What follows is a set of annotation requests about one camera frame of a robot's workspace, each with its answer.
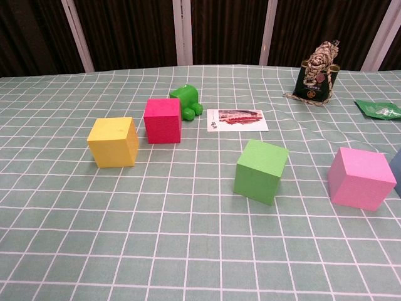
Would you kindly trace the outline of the green cube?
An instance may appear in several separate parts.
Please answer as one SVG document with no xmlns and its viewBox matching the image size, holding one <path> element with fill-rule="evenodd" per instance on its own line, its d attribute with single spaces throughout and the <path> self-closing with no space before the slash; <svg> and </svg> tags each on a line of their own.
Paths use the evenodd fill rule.
<svg viewBox="0 0 401 301">
<path fill-rule="evenodd" d="M 234 192 L 272 205 L 288 154 L 283 147 L 250 140 L 236 164 Z"/>
</svg>

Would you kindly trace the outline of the pink cube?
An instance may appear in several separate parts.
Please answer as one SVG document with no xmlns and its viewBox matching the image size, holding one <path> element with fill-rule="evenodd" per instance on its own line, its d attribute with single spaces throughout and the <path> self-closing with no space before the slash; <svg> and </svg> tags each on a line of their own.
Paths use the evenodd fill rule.
<svg viewBox="0 0 401 301">
<path fill-rule="evenodd" d="M 375 211 L 397 181 L 381 153 L 340 147 L 328 171 L 331 202 Z"/>
</svg>

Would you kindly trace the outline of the white picture card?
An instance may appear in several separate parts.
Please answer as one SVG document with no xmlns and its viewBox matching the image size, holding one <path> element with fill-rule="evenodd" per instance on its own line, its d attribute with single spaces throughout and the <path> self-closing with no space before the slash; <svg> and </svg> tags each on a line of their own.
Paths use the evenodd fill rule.
<svg viewBox="0 0 401 301">
<path fill-rule="evenodd" d="M 207 109 L 208 132 L 268 131 L 261 110 Z"/>
</svg>

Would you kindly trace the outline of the red cube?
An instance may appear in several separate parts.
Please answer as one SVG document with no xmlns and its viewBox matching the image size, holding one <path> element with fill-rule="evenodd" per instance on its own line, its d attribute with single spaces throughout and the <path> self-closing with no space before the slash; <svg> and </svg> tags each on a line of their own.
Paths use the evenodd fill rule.
<svg viewBox="0 0 401 301">
<path fill-rule="evenodd" d="M 182 119 L 178 98 L 148 99 L 143 117 L 149 144 L 180 143 Z"/>
</svg>

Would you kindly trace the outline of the green plastic toy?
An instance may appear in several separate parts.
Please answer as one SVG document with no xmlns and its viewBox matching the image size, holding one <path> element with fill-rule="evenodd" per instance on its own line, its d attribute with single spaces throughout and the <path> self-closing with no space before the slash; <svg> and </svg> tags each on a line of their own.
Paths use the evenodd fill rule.
<svg viewBox="0 0 401 301">
<path fill-rule="evenodd" d="M 182 120 L 192 121 L 195 116 L 203 113 L 203 106 L 199 103 L 199 94 L 192 85 L 184 85 L 169 93 L 170 98 L 180 100 Z"/>
</svg>

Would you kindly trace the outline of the green checkered tablecloth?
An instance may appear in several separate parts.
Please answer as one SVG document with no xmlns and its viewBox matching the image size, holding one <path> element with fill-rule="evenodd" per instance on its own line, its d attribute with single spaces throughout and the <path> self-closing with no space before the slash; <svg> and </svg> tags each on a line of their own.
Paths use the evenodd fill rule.
<svg viewBox="0 0 401 301">
<path fill-rule="evenodd" d="M 401 198 L 330 201 L 340 147 L 401 149 L 401 71 L 341 71 L 328 105 L 284 98 L 297 68 L 212 65 L 0 77 L 0 301 L 401 301 Z M 148 99 L 194 86 L 180 143 L 149 144 Z M 208 132 L 207 109 L 261 110 L 264 132 Z M 132 117 L 134 166 L 99 168 L 98 118 Z M 289 150 L 272 205 L 234 192 L 250 140 Z"/>
</svg>

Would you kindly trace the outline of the yellow cube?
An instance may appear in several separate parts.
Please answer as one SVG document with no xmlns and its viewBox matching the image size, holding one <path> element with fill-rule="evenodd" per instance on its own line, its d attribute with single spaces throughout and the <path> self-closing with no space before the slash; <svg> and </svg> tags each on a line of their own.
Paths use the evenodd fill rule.
<svg viewBox="0 0 401 301">
<path fill-rule="evenodd" d="M 98 118 L 87 142 L 99 168 L 135 165 L 139 141 L 132 117 Z"/>
</svg>

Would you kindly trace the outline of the dark green gift box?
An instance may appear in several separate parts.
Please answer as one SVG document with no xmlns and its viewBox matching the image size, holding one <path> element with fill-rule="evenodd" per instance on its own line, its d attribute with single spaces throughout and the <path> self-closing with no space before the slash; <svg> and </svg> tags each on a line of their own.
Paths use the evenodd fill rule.
<svg viewBox="0 0 401 301">
<path fill-rule="evenodd" d="M 340 66 L 331 64 L 327 69 L 319 70 L 318 73 L 307 73 L 306 68 L 307 60 L 303 60 L 293 95 L 317 105 L 328 102 L 332 96 Z"/>
</svg>

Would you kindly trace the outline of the dark brown curtain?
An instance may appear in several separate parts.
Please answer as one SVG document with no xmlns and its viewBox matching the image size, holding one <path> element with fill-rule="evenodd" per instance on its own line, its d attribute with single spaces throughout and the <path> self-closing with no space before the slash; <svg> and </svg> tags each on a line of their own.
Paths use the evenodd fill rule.
<svg viewBox="0 0 401 301">
<path fill-rule="evenodd" d="M 361 71 L 392 0 L 278 0 L 267 66 Z M 258 65 L 268 0 L 190 0 L 193 65 Z M 177 66 L 172 0 L 74 0 L 95 71 Z M 401 70 L 401 26 L 378 70 Z M 61 0 L 0 0 L 0 77 L 84 72 Z"/>
</svg>

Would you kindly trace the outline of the green foil packet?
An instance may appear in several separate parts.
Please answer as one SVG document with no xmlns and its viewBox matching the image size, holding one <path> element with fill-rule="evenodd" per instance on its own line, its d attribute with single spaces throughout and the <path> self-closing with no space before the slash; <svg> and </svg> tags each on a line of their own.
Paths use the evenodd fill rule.
<svg viewBox="0 0 401 301">
<path fill-rule="evenodd" d="M 390 102 L 368 102 L 355 100 L 358 108 L 366 115 L 375 119 L 401 119 L 401 108 Z"/>
</svg>

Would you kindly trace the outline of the blue cube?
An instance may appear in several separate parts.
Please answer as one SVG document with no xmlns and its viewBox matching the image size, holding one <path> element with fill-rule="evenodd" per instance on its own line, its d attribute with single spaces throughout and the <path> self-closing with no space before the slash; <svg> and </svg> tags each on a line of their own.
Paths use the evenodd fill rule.
<svg viewBox="0 0 401 301">
<path fill-rule="evenodd" d="M 401 149 L 394 155 L 389 164 L 397 182 L 395 190 L 401 198 Z"/>
</svg>

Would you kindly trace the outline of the white double frame post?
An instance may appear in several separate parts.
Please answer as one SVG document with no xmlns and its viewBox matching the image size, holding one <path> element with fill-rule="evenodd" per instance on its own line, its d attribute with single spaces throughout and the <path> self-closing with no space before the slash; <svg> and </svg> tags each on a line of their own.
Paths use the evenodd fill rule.
<svg viewBox="0 0 401 301">
<path fill-rule="evenodd" d="M 190 0 L 172 0 L 177 64 L 193 65 Z"/>
</svg>

